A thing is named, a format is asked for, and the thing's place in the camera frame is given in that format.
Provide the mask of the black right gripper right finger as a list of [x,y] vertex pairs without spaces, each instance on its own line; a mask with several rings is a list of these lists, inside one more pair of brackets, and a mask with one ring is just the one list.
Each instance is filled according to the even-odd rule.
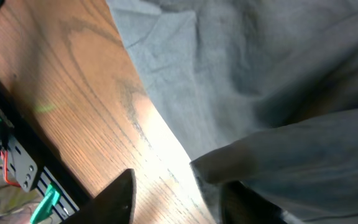
[[287,224],[281,208],[239,181],[222,186],[220,207],[223,224]]

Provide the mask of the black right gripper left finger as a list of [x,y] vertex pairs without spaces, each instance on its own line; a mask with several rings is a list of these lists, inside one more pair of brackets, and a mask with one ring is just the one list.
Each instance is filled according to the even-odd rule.
[[63,224],[131,224],[136,199],[133,169],[124,170],[97,197]]

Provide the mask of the grey shorts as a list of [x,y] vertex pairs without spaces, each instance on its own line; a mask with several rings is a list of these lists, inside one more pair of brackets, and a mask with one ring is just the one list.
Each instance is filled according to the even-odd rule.
[[286,223],[358,223],[358,1],[109,1],[221,223],[239,181]]

